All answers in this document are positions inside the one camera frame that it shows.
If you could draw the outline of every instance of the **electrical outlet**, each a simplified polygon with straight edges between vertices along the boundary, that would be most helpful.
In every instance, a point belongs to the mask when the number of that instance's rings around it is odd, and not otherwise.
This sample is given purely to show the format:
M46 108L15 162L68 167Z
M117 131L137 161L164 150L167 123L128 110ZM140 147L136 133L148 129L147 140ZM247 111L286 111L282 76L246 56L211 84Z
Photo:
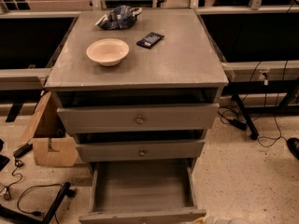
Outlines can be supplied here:
M262 70L260 70L259 80L263 81L263 80L269 79L269 72L270 72L270 69L262 69Z

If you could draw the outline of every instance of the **cabinet top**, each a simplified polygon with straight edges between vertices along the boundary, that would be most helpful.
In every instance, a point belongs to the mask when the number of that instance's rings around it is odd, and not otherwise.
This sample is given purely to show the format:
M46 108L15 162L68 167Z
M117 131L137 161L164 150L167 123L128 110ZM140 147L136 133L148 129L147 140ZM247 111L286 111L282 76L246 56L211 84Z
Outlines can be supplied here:
M191 9L144 9L127 30L107 31L94 25L109 11L81 12L54 65L46 89L218 87L227 83L221 62L201 22ZM152 49L136 42L150 32L164 35ZM119 64L104 67L91 61L86 49L104 38L118 38L130 48Z

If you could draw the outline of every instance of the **black cable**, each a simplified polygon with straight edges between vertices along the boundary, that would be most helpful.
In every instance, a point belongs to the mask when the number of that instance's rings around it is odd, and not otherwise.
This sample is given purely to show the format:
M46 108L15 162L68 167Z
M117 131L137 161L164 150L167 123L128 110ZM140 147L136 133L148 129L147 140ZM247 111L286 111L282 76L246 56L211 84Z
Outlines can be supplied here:
M54 217L55 217L55 220L56 220L57 224L59 224L59 221L58 221L56 213L55 213Z
M23 198L23 197L24 197L30 190L32 190L32 189L37 189L37 188L48 188L48 187L54 187L54 186L60 186L60 187L61 187L60 190L59 190L59 192L58 192L58 194L59 194L59 193L61 192L61 189L62 189L63 185L62 185L62 184L58 184L58 183L55 183L55 184L48 184L48 185L36 185L36 186L32 186L32 187L26 189L26 190L21 194L21 196L19 197L19 199L18 199L18 201L17 201L17 208L19 209L19 211L21 211L21 212L23 212L23 213L25 213L25 214L31 214L31 215L34 215L34 216L36 216L36 217L40 217L40 216L44 215L44 213L39 212L39 211L27 212L27 211L21 210L21 208L20 208L20 202L21 202L22 198Z
M226 110L224 112L221 113L221 109L225 108ZM228 119L225 114L226 113L233 113L235 115L236 119L239 119L240 115L241 115L241 111L238 108L237 105L225 105L225 106L220 106L218 109L218 114L221 116L221 122L224 124L230 124L231 119Z
M295 1L296 1L296 0L292 0L292 3L290 4L289 9L288 9L287 12L284 13L284 14L289 13L289 11L291 10L292 6L295 4ZM250 79L249 79L249 82L252 81L252 78L253 78L253 76L254 76L254 74L255 74L257 68L258 68L259 65L261 64L261 62L262 62L262 61L259 61L258 64L255 66L253 72L251 73L251 77L250 77ZM285 72L286 72L286 66L287 66L287 63L288 63L288 61L287 61L287 62L285 63L285 65L284 65L282 80L284 80L284 76L285 76ZM247 97L248 97L248 94L246 94L245 97L242 99L242 103L244 102L244 100L245 100ZM279 93L278 93L278 96L277 96L277 99L276 99L276 105L278 104L278 97L279 97ZM265 93L265 95L264 95L263 107L266 106L266 99L267 99L267 93ZM225 123L222 119L226 119L226 120L228 121L228 123L231 123L231 121L230 121L229 119L227 119L227 118L224 116L225 112L223 112L223 113L221 114L220 111L219 111L218 113L221 115L221 122L222 122L222 123ZM257 117L256 119L254 119L253 121L257 120L261 115L262 115L262 113L260 113L260 114L258 115L258 117ZM279 126L278 126L278 122L277 122L276 114L275 114L275 113L274 113L274 115L273 115L273 118L274 118L275 123L276 123L276 125L277 125L277 127L278 127L278 130L279 130L279 137L278 137L278 138L272 138L272 137L261 136L260 138L258 138L258 142L259 142L259 144L260 144L261 146L263 146L263 147L271 147L271 146L273 146L273 145L276 143L276 141L277 141L278 139L280 139L280 138L285 139L285 138L281 135L281 130L280 130ZM272 139L272 140L274 140L274 142L273 142L270 146L264 146L264 145L262 144L262 142L261 142L261 139L263 139L263 138L266 138L266 139Z
M283 68L283 73L282 73L282 79L281 79L281 81L284 80L284 76L285 76L285 73L286 73L286 69L287 69L288 62L289 62L289 61L285 62L285 64L284 64L284 68ZM277 95L277 99L276 99L275 106L278 105L278 97L279 97L279 93L278 93L278 95ZM277 138L274 138L274 137L267 137L267 136L260 136L260 137L258 138L258 143L259 143L259 145L261 145L262 147L271 147L271 146L273 146L273 145L276 143L276 141L278 141L278 140L281 139L281 138L284 139L284 140L287 142L287 139L286 139L285 137L282 136L281 130L280 130L279 125L278 125L278 121L277 121L276 114L277 114L277 111L275 111L275 112L273 113L273 119L274 119L274 122L276 123L276 125L277 125L277 127L278 127L279 136L278 136ZM263 140L263 139L273 140L273 142L272 142L272 144L270 144L270 145L268 145L268 146L265 146L265 145L262 144L262 140Z
M23 167L24 163L21 160L15 160L15 166L16 168L14 169L14 171L12 171L11 175L12 176L19 176L19 180L10 183L8 186L4 186L1 190L0 193L4 192L4 199L9 201L11 200L11 194L10 194L10 187L21 182L22 180L22 174L20 173L15 173L19 168Z

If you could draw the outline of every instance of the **plastic bag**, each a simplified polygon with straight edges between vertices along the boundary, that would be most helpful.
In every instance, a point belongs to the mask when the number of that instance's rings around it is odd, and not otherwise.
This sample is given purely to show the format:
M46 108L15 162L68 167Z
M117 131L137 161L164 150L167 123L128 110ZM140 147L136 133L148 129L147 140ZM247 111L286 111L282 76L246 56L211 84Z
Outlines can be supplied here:
M108 15L104 15L95 25L105 30L123 30L134 25L141 7L128 7L125 5L114 8Z

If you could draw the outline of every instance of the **drawer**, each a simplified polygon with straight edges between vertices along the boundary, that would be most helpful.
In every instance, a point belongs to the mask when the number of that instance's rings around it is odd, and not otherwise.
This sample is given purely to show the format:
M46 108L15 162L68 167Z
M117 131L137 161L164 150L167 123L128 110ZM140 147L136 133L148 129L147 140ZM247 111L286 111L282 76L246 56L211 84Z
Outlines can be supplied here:
M68 133L211 128L218 104L59 108Z
M197 158L203 150L203 141L122 142L77 145L79 156L85 162L158 160Z
M218 87L57 91L62 107L214 103Z
M90 213L79 221L162 224L205 214L197 208L187 160L113 161L96 163Z

